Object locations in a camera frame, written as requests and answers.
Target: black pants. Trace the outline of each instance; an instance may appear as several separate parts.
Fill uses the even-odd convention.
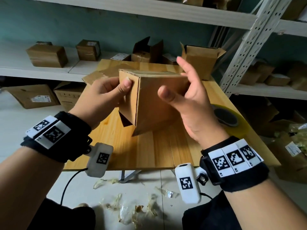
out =
[[[95,212],[90,207],[70,209],[45,198],[37,210],[28,230],[95,228]]]
[[[182,227],[184,230],[242,230],[224,191],[210,202],[186,210]]]

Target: wire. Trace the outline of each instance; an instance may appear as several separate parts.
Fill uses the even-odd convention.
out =
[[[205,194],[205,193],[199,193],[200,195],[202,195],[202,196],[206,196],[206,197],[208,197],[208,198],[210,198],[211,200],[213,200],[213,198],[212,197],[210,197],[209,195],[207,195],[207,194]]]
[[[84,168],[84,169],[82,169],[82,170],[79,170],[79,171],[76,172],[76,173],[71,177],[71,179],[67,182],[67,185],[65,186],[65,189],[64,189],[63,194],[62,194],[61,203],[60,203],[61,206],[62,206],[62,204],[63,204],[63,198],[64,198],[65,191],[66,191],[66,189],[67,189],[67,186],[69,185],[69,183],[71,182],[71,180],[72,180],[78,173],[80,173],[80,172],[82,172],[82,171],[85,171],[85,170],[88,170],[88,168]]]

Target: hand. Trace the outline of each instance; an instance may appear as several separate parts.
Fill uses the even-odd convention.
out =
[[[188,91],[183,97],[163,85],[158,96],[179,111],[186,131],[203,149],[227,139],[229,135],[217,121],[195,69],[182,57],[177,57],[177,63],[185,71],[181,75],[187,76],[191,83]]]
[[[86,87],[69,113],[95,129],[118,106],[119,100],[126,95],[131,85],[129,78],[121,83],[118,77],[98,79],[90,87]]]

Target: wooden table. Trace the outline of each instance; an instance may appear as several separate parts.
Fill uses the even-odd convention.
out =
[[[213,78],[210,81],[203,81],[203,84],[212,104],[223,105],[239,113]],[[249,145],[259,153],[268,166],[280,165],[255,131],[248,127],[244,139]],[[199,166],[201,147],[189,137],[180,120],[163,130],[131,137],[133,130],[134,126],[122,126],[118,108],[115,108],[90,134],[93,145],[102,142],[114,147],[108,170],[173,169],[187,162]],[[64,170],[83,169],[87,161],[88,157],[83,155],[74,162],[68,161]]]

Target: floor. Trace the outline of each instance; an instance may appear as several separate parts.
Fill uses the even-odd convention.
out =
[[[18,147],[25,135],[25,131],[48,115],[55,115],[63,110],[61,106],[24,109],[8,92],[0,92],[0,162],[11,155]],[[62,192],[68,180],[75,172],[62,172],[47,197],[60,202]],[[158,170],[142,172],[126,184],[114,183],[118,179],[120,171],[107,171],[103,179],[107,180],[102,186],[93,189],[97,178],[88,177],[85,172],[78,174],[69,184],[63,205],[74,208],[80,203],[88,203],[96,211],[96,229],[135,229],[131,221],[131,211],[135,205],[143,205],[147,211],[150,197],[156,198],[154,206],[157,217],[140,215],[138,229],[182,229],[181,218],[184,211],[196,205],[186,205],[180,195],[176,198],[164,196],[157,188],[179,192],[176,178],[171,170]],[[277,178],[274,171],[271,178],[284,190],[290,198],[307,213],[307,185],[282,181]],[[214,197],[220,192],[219,186],[213,186],[208,182],[201,187],[201,191]],[[118,194],[122,194],[119,205],[127,207],[123,213],[124,223],[118,222],[119,211],[105,208],[106,204],[113,204]],[[208,202],[207,197],[202,197],[200,204]]]

